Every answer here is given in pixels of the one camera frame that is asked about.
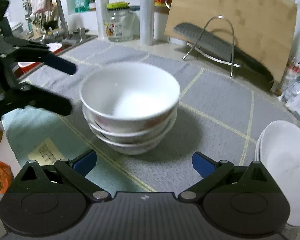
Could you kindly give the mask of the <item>white bowl with pattern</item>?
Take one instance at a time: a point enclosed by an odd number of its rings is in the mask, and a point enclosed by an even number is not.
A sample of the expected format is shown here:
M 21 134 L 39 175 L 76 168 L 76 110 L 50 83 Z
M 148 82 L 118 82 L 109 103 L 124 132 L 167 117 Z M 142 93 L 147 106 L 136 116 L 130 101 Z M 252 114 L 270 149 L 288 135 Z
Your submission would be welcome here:
M 88 123 L 89 128 L 99 139 L 105 142 L 110 141 L 115 144 L 136 144 L 154 139 L 167 132 L 175 122 L 177 117 L 177 108 L 175 108 L 164 121 L 155 125 L 154 127 L 130 133 L 114 133 L 102 129 L 100 126 L 98 126 L 96 121 L 93 120 L 92 114 L 84 105 L 82 105 L 82 113 Z

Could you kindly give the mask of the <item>bamboo cutting board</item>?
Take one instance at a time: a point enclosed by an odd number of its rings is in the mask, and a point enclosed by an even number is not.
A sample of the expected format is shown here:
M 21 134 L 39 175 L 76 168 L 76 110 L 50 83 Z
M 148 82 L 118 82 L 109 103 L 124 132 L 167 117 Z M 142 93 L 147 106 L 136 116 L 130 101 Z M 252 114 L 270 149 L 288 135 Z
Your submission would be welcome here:
M 291 0 L 172 0 L 165 35 L 190 22 L 231 42 L 263 64 L 275 81 L 284 74 L 292 48 L 297 5 Z

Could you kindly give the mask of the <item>glass jar green lid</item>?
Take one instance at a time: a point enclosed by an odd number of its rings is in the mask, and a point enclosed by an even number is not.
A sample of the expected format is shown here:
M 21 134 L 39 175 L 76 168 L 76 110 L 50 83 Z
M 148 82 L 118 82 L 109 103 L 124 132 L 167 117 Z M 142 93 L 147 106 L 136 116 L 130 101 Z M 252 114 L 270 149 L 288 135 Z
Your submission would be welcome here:
M 131 12 L 128 2 L 107 4 L 104 22 L 107 38 L 111 42 L 124 42 L 133 38 L 135 14 Z

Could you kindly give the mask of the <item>light teal cloth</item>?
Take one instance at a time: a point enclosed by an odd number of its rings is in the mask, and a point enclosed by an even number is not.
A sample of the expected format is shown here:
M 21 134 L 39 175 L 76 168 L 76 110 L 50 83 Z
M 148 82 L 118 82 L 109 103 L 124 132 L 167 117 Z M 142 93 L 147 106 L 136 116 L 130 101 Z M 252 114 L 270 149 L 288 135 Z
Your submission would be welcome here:
M 90 130 L 81 109 L 70 116 L 27 107 L 17 109 L 2 118 L 7 140 L 18 163 L 23 166 L 34 159 L 40 165 L 50 165 L 59 159 L 75 159 L 87 150 L 97 154 L 97 164 L 86 178 L 110 194 L 117 191 L 143 189 L 117 166 L 117 153 Z

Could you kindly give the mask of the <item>steel sink faucet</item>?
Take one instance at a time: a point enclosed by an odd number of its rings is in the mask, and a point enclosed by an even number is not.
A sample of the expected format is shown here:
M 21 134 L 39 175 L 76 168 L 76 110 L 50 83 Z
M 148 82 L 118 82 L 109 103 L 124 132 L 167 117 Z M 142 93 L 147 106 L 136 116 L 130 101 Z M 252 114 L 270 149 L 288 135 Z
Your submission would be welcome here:
M 68 24 L 67 24 L 65 16 L 64 16 L 64 11 L 63 11 L 61 0 L 56 0 L 56 6 L 57 6 L 58 16 L 59 16 L 59 19 L 61 22 L 61 29 L 60 29 L 60 31 L 56 32 L 56 35 L 62 36 L 63 38 L 68 38 L 70 33 L 69 33 L 69 29 L 68 29 Z

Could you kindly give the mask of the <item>white food package bag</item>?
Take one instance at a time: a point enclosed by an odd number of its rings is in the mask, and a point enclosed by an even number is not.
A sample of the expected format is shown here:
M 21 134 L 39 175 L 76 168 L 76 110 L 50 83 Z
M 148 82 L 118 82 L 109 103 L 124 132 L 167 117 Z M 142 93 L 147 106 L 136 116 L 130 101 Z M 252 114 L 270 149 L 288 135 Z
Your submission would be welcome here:
M 300 63 L 286 68 L 281 86 L 281 98 L 285 107 L 300 119 Z

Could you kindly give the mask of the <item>santoku kitchen knife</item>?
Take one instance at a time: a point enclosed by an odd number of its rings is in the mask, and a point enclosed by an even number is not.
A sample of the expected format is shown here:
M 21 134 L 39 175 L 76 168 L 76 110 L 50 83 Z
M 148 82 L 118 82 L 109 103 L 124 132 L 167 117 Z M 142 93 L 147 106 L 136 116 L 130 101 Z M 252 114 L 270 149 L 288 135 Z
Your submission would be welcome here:
M 185 37 L 192 46 L 202 32 L 202 28 L 192 23 L 179 23 L 173 28 L 173 32 Z M 231 65 L 232 62 L 232 43 L 217 37 L 213 33 L 205 30 L 196 44 L 195 50 L 202 51 L 216 62 Z M 253 57 L 234 46 L 234 60 L 241 60 L 248 65 L 252 70 L 263 75 L 269 82 L 274 81 L 274 78 L 269 70 Z

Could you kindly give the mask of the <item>plastic wrap roll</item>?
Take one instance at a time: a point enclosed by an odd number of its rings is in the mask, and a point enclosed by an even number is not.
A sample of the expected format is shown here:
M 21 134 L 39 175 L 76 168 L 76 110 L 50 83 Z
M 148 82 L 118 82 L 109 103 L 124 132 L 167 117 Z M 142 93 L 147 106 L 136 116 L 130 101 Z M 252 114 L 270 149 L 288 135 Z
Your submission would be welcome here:
M 154 36 L 154 0 L 140 0 L 140 42 L 151 46 Z

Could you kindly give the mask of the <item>thin plastic bag roll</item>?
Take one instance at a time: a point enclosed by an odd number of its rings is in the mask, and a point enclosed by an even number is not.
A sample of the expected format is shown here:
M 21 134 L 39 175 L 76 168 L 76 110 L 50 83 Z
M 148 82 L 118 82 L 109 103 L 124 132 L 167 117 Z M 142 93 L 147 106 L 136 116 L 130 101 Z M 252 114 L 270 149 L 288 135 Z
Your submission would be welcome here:
M 107 39 L 106 27 L 104 24 L 106 22 L 108 1 L 109 0 L 95 0 L 98 36 L 103 40 Z

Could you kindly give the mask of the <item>orange plastic bag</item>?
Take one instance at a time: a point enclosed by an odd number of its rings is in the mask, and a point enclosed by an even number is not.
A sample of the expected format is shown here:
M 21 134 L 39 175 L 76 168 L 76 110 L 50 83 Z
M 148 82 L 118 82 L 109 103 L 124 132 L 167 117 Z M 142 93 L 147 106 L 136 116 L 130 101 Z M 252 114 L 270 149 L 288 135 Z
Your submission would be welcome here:
M 9 165 L 0 161 L 0 193 L 5 194 L 13 181 L 13 173 Z

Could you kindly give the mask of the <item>white bottom bowl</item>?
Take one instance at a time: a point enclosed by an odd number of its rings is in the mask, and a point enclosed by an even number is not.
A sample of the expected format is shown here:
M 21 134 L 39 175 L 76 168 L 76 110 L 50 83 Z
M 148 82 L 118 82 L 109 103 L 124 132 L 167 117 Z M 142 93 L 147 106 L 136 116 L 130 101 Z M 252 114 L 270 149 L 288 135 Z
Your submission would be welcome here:
M 136 144 L 124 144 L 118 142 L 111 142 L 109 139 L 106 139 L 105 136 L 101 135 L 100 132 L 97 132 L 91 124 L 88 124 L 90 130 L 94 133 L 94 135 L 98 137 L 98 139 L 105 142 L 109 147 L 111 147 L 115 151 L 126 155 L 138 155 L 152 150 L 164 139 L 165 135 L 172 129 L 173 125 L 174 121 L 168 124 L 168 126 L 163 130 L 163 132 L 153 139 L 149 139 L 147 141 L 139 142 Z

